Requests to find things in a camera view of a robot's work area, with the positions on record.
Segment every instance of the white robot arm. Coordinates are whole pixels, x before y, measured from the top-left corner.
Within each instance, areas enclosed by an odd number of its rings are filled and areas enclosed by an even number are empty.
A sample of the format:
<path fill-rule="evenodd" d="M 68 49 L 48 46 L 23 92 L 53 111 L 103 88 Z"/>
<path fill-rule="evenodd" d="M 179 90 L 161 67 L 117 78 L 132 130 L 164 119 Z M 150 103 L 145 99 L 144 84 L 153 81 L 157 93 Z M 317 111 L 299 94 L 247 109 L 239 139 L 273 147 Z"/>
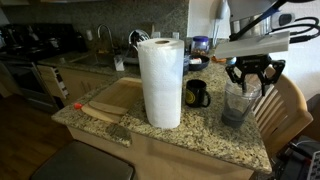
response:
<path fill-rule="evenodd" d="M 271 16 L 276 14 L 279 7 L 287 2 L 301 3 L 308 1 L 311 0 L 228 0 L 232 34 L 229 36 L 228 43 L 217 46 L 215 56 L 217 58 L 236 57 L 235 64 L 226 67 L 232 82 L 240 84 L 243 91 L 246 91 L 245 76 L 247 74 L 257 74 L 261 81 L 262 95 L 265 95 L 265 86 L 276 83 L 285 67 L 284 60 L 273 61 L 268 53 L 287 51 L 289 43 L 308 41 L 320 35 L 317 20 L 315 20 L 315 24 L 299 24 L 299 26 L 309 29 L 295 34 L 289 31 L 273 33 L 295 26 L 283 26 L 274 29 L 272 28 Z M 292 16 L 281 17 L 277 15 L 276 17 L 278 21 L 282 21 L 279 23 L 280 25 L 292 22 Z M 292 35 L 301 34 L 310 29 L 317 29 L 318 33 L 311 36 L 300 35 L 290 38 Z M 275 74 L 267 77 L 265 69 L 270 64 L 275 69 Z M 240 76 L 234 72 L 234 68 L 241 71 Z"/>

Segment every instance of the paper towel roll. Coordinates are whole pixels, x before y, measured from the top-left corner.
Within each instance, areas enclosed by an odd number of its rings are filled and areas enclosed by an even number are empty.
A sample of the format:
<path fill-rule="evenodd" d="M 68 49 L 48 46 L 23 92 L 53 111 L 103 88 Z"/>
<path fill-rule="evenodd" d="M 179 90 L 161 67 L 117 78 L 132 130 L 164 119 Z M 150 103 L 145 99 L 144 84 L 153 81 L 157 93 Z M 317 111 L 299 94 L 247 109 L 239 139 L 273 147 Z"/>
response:
<path fill-rule="evenodd" d="M 181 116 L 184 41 L 157 38 L 137 46 L 148 121 L 175 128 Z"/>

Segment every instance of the backsplash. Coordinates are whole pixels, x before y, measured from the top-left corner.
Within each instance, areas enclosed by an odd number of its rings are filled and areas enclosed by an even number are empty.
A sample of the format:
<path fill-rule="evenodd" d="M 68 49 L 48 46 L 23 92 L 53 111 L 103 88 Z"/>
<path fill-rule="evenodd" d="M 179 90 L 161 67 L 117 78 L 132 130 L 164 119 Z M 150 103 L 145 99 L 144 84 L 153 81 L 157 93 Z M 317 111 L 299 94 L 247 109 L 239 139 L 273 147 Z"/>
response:
<path fill-rule="evenodd" d="M 106 0 L 67 4 L 39 3 L 30 0 L 28 6 L 2 7 L 10 23 L 71 23 L 86 39 L 89 49 L 110 47 L 105 24 L 111 30 L 115 45 L 127 46 L 131 31 L 141 29 L 151 35 L 152 24 L 162 37 L 179 32 L 185 40 L 188 26 L 189 0 Z M 91 30 L 93 40 L 88 41 L 86 30 Z"/>

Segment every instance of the cutting board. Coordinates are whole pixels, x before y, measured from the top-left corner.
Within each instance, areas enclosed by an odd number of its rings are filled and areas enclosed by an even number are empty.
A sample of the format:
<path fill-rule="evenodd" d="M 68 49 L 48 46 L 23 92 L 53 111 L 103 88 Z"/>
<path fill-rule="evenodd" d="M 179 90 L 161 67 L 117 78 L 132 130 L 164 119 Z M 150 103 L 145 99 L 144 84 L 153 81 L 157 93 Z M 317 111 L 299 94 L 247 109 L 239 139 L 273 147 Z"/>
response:
<path fill-rule="evenodd" d="M 141 79 L 121 78 L 85 104 L 82 111 L 95 118 L 118 123 L 142 94 Z"/>

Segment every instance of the faucet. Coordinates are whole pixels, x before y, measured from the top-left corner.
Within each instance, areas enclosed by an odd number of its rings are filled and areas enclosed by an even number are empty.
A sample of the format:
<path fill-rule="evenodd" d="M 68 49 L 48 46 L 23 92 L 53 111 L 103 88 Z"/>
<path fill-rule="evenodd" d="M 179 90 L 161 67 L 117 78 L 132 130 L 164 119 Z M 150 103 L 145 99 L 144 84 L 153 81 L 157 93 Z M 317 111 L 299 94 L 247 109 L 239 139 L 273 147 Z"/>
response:
<path fill-rule="evenodd" d="M 111 36 L 111 31 L 110 31 L 110 29 L 108 28 L 108 26 L 106 26 L 106 25 L 104 25 L 104 24 L 100 24 L 100 25 L 98 26 L 98 38 L 101 37 L 101 36 L 100 36 L 100 29 L 101 29 L 101 27 L 105 27 L 105 28 L 108 30 L 109 38 L 110 38 L 110 42 L 111 42 L 111 47 L 112 47 L 112 52 L 113 52 L 113 54 L 115 54 L 115 47 L 114 47 L 114 45 L 113 45 L 112 36 Z"/>

